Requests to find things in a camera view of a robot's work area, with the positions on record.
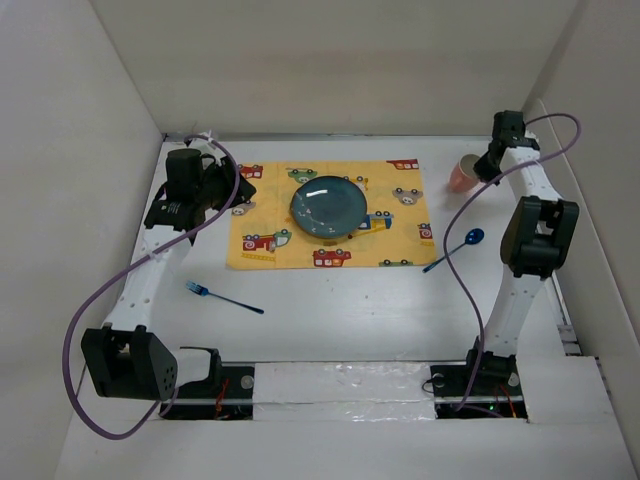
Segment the blue metal spoon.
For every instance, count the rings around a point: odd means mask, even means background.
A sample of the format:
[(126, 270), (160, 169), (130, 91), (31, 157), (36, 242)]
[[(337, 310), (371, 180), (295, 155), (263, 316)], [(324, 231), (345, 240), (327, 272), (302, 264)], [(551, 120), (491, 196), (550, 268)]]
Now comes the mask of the blue metal spoon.
[[(479, 244), (485, 237), (485, 232), (483, 229), (481, 228), (474, 228), (472, 230), (470, 230), (464, 239), (464, 242), (461, 243), (460, 245), (458, 245), (457, 247), (453, 248), (452, 250), (449, 251), (450, 255), (453, 255), (454, 253), (456, 253), (457, 251), (459, 251), (460, 249), (464, 248), (465, 246), (472, 246), (472, 245), (477, 245)], [(423, 273), (427, 273), (431, 270), (433, 270), (436, 266), (438, 266), (440, 263), (444, 262), (446, 259), (446, 256), (443, 255), (442, 257), (438, 258), (437, 260), (435, 260), (434, 262), (432, 262), (431, 264), (425, 266), (422, 269)]]

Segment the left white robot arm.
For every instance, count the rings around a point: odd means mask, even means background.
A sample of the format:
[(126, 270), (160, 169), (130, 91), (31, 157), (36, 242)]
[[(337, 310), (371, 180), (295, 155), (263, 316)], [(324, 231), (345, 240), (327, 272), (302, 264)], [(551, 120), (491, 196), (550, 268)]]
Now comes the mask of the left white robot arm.
[(85, 330), (81, 349), (96, 393), (105, 398), (167, 401), (184, 386), (201, 396), (222, 387), (217, 350), (171, 350), (152, 323), (197, 234), (256, 192), (230, 153), (212, 137), (189, 135), (168, 152), (166, 180), (143, 222), (139, 258), (120, 298), (99, 328)]

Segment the yellow cartoon car placemat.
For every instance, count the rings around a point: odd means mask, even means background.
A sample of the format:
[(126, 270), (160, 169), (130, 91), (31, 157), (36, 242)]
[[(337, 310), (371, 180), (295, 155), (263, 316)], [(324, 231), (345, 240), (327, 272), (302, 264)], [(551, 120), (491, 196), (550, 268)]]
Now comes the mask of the yellow cartoon car placemat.
[[(232, 208), (227, 264), (236, 270), (420, 266), (436, 257), (420, 165), (415, 159), (375, 161), (242, 161), (256, 188)], [(303, 232), (290, 203), (305, 182), (332, 175), (356, 185), (367, 214), (355, 232), (321, 240)]]

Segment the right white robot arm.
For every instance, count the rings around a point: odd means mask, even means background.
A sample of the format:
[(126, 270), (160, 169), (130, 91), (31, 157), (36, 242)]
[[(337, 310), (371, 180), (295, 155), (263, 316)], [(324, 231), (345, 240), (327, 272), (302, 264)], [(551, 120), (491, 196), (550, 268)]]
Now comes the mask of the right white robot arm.
[(479, 360), (462, 369), (473, 393), (506, 384), (517, 375), (519, 337), (533, 301), (546, 279), (560, 269), (579, 217), (577, 203), (562, 198), (542, 167), (537, 139), (526, 131), (524, 115), (494, 115), (488, 151), (474, 165), (484, 182), (508, 181), (518, 203), (500, 244), (503, 276), (496, 302), (474, 349)]

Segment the pink paper cup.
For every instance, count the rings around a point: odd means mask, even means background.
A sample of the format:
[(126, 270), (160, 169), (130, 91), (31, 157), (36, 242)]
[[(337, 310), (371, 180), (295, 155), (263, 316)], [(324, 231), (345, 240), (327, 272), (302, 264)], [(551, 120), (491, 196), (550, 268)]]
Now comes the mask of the pink paper cup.
[(480, 159), (478, 155), (464, 155), (454, 166), (448, 181), (448, 189), (452, 193), (466, 193), (479, 184), (474, 166)]

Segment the dark teal ceramic plate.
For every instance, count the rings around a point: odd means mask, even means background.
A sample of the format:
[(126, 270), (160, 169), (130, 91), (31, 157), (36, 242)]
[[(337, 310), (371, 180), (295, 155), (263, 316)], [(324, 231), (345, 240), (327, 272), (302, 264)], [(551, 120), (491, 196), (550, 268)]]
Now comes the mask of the dark teal ceramic plate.
[(367, 217), (363, 191), (348, 179), (320, 176), (293, 194), (290, 213), (294, 223), (318, 239), (339, 239), (354, 232)]

